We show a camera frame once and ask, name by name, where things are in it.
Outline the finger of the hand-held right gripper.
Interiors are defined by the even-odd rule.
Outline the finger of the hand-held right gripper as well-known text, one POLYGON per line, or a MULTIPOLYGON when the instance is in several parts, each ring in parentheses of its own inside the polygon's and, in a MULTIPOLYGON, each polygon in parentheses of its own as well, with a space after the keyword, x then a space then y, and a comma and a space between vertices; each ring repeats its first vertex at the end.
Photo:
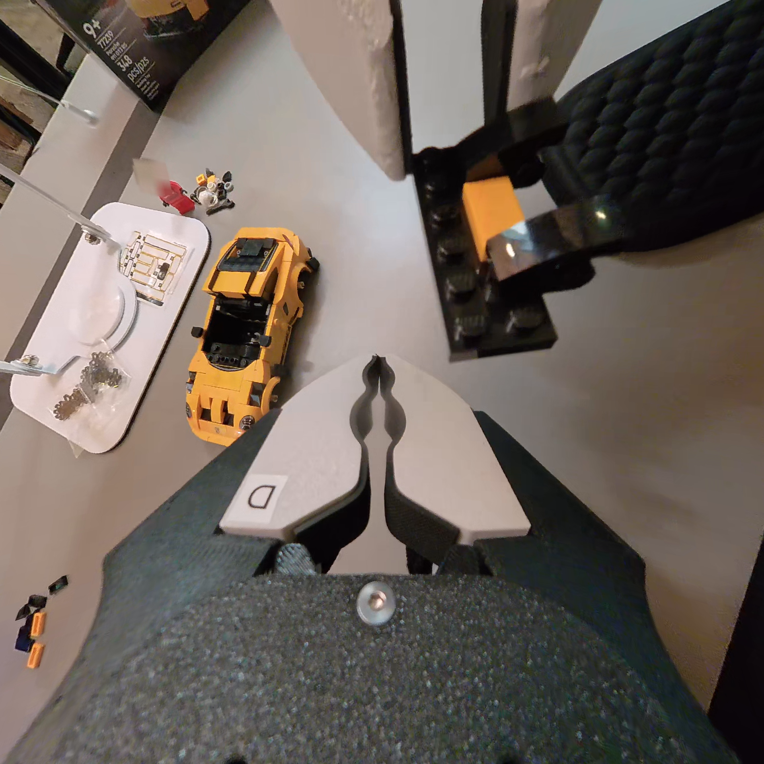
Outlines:
POLYGON ((351 136, 393 181, 412 138, 398 1, 271 1, 307 72, 351 136))
POLYGON ((601 1, 483 1, 484 124, 553 97, 601 1))

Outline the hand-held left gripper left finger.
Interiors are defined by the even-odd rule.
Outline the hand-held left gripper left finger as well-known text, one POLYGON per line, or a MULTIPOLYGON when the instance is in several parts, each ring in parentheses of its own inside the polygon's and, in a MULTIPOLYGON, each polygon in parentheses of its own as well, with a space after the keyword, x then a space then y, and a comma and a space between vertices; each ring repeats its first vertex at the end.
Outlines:
POLYGON ((362 489, 378 359, 353 358, 282 407, 220 520, 224 533, 296 539, 362 489))

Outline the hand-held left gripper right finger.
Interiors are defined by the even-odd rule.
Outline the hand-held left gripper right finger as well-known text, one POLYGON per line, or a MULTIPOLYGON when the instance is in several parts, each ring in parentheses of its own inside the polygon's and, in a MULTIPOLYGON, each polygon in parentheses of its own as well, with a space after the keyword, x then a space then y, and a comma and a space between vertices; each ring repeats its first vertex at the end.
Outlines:
POLYGON ((530 531, 509 479, 477 416, 461 396, 397 356, 380 358, 385 402, 387 517, 406 545, 473 545, 530 531))

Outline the black yellow lego plate assembly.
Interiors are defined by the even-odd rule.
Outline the black yellow lego plate assembly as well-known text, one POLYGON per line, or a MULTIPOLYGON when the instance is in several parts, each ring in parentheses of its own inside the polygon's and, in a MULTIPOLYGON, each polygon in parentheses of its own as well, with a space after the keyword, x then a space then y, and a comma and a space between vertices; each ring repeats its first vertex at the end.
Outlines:
POLYGON ((545 295, 584 286, 594 258, 624 249, 627 219, 607 196, 522 210, 516 183, 539 179, 540 152, 567 128, 546 97, 412 158, 452 362, 550 349, 558 335, 545 295))

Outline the yellow lego car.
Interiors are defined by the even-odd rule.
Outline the yellow lego car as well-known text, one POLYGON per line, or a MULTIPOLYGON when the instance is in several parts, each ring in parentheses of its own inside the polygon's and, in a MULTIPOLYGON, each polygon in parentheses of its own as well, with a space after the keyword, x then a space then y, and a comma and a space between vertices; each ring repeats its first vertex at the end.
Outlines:
POLYGON ((186 418, 199 439, 227 447, 278 401, 302 292, 319 269, 287 228, 241 228, 222 247, 203 286, 205 322, 192 329, 186 418))

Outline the pile of small lego pieces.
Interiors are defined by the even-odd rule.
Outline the pile of small lego pieces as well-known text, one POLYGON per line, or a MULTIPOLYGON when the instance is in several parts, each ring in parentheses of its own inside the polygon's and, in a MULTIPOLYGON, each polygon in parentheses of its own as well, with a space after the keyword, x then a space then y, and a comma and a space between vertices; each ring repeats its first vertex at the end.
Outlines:
POLYGON ((235 202, 230 197, 234 190, 231 171, 219 176, 207 168, 205 173, 196 177, 196 184, 189 198, 203 208, 205 215, 211 216, 235 207, 235 202))

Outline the lego set box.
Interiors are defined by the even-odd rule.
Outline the lego set box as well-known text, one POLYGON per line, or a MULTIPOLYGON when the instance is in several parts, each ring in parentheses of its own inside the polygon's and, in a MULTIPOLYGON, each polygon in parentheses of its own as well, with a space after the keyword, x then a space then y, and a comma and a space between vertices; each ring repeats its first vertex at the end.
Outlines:
POLYGON ((248 1, 44 1, 39 5, 140 100, 161 111, 248 1))

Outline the red lego minifigure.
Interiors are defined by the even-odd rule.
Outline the red lego minifigure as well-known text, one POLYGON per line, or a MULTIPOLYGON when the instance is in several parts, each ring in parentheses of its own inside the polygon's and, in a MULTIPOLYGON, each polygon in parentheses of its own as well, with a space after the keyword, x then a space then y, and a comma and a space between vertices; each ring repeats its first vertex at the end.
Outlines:
POLYGON ((195 202, 188 196, 185 190, 173 180, 165 180, 159 183, 158 196, 164 207, 171 207, 180 215, 187 215, 196 208, 195 202))

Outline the bag of small lego parts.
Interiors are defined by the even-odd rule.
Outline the bag of small lego parts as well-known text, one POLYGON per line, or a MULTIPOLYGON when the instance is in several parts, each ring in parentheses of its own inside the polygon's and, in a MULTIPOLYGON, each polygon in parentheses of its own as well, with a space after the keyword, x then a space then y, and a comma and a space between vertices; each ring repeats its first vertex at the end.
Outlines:
POLYGON ((72 363, 78 375, 58 393, 49 411, 74 458, 91 446, 111 441, 129 408, 132 378, 116 352, 105 343, 72 363))

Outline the lego sticker sheet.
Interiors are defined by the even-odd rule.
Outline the lego sticker sheet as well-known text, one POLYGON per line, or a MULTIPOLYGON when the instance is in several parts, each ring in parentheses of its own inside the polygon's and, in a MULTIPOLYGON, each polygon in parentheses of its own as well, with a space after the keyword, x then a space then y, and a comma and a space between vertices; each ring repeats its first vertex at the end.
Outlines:
POLYGON ((155 234, 133 231, 119 255, 119 272, 133 283, 137 297, 162 307, 172 295, 191 247, 155 234))

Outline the round clear lens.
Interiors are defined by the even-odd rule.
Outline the round clear lens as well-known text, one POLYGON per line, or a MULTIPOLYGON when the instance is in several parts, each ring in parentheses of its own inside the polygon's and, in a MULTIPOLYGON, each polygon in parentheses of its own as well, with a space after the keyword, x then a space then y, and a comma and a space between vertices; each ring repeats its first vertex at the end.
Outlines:
POLYGON ((66 329, 86 348, 119 349, 129 337, 138 316, 138 296, 133 283, 123 277, 82 296, 70 308, 66 329))

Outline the clear stand rod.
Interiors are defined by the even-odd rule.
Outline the clear stand rod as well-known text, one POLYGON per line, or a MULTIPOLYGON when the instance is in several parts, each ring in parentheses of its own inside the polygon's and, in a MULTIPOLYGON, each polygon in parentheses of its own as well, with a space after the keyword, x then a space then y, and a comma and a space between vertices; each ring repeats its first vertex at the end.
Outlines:
POLYGON ((13 361, 1 362, 1 373, 8 375, 21 375, 24 377, 58 376, 66 371, 81 356, 73 355, 63 361, 54 364, 44 364, 40 358, 34 355, 25 355, 13 361))
POLYGON ((20 185, 24 187, 25 189, 45 199, 50 204, 55 206, 57 209, 62 211, 68 217, 69 220, 74 222, 76 225, 80 226, 84 239, 88 243, 90 244, 103 243, 103 244, 109 245, 112 248, 116 248, 118 250, 121 250, 123 248, 123 245, 117 242, 111 236, 111 234, 102 226, 95 224, 91 219, 87 218, 81 213, 75 212, 69 209, 61 201, 51 196, 49 193, 45 192, 43 189, 40 189, 39 187, 35 186, 33 183, 29 182, 27 179, 25 179, 18 173, 15 173, 13 170, 6 167, 4 164, 1 164, 1 176, 3 179, 9 180, 13 184, 13 186, 20 185))

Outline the small black brick pieces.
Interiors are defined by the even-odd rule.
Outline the small black brick pieces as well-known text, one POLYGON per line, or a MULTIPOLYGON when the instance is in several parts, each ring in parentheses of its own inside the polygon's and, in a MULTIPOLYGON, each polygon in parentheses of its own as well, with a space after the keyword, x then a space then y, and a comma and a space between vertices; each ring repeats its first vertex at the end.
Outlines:
POLYGON ((38 610, 45 610, 47 601, 48 599, 46 596, 33 594, 28 598, 27 603, 18 611, 16 620, 21 622, 21 625, 19 626, 14 645, 14 648, 18 652, 29 654, 32 644, 37 642, 37 639, 32 639, 30 636, 32 615, 38 610))

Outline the person's dark clothed torso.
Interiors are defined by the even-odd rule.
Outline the person's dark clothed torso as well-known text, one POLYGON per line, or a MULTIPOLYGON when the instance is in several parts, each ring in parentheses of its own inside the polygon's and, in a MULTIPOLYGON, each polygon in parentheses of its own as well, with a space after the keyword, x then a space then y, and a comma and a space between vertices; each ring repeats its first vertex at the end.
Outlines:
POLYGON ((759 546, 708 717, 740 762, 763 762, 763 545, 759 546))

